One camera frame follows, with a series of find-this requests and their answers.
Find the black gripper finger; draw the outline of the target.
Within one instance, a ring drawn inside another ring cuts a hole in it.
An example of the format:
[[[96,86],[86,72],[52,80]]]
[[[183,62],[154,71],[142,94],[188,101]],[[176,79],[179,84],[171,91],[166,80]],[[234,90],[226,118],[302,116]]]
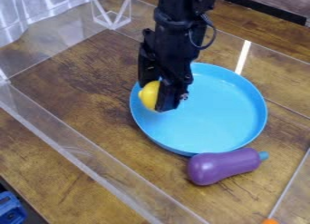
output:
[[[155,60],[147,55],[144,50],[139,51],[138,55],[138,83],[144,87],[150,82],[158,81],[160,71]]]
[[[176,109],[180,101],[187,98],[187,94],[184,83],[168,83],[166,79],[160,80],[155,111],[167,112]]]

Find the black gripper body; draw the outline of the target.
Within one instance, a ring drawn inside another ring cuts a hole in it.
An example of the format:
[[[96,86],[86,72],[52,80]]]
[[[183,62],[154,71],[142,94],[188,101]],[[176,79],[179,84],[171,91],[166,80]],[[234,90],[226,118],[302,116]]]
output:
[[[206,15],[175,21],[164,13],[155,13],[155,30],[144,29],[144,50],[155,60],[160,78],[168,83],[192,84],[191,62],[198,58],[206,33]]]

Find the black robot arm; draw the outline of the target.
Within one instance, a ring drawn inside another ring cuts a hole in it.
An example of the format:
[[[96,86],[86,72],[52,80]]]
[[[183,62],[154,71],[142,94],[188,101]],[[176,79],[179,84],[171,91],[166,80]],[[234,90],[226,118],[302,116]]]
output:
[[[159,0],[154,9],[155,30],[142,32],[138,54],[138,83],[159,82],[154,110],[167,112],[187,98],[194,82],[191,63],[217,37],[206,12],[215,0]]]

